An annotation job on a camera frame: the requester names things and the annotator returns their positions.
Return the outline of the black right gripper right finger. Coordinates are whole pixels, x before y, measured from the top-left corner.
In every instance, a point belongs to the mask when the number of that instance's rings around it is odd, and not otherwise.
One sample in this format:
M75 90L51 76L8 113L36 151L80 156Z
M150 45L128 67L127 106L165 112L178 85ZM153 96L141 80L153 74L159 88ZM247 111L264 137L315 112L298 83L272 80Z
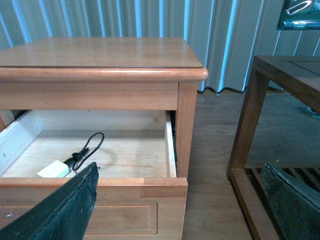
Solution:
M261 173L271 211L286 240L320 238L320 193L267 162Z

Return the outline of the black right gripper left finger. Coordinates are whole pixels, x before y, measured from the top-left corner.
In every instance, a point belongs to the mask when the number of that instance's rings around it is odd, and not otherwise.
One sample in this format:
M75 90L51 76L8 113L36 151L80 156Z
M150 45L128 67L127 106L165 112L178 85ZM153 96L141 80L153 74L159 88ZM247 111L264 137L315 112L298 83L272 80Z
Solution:
M2 240L82 240L97 200L92 162L35 207L0 231Z

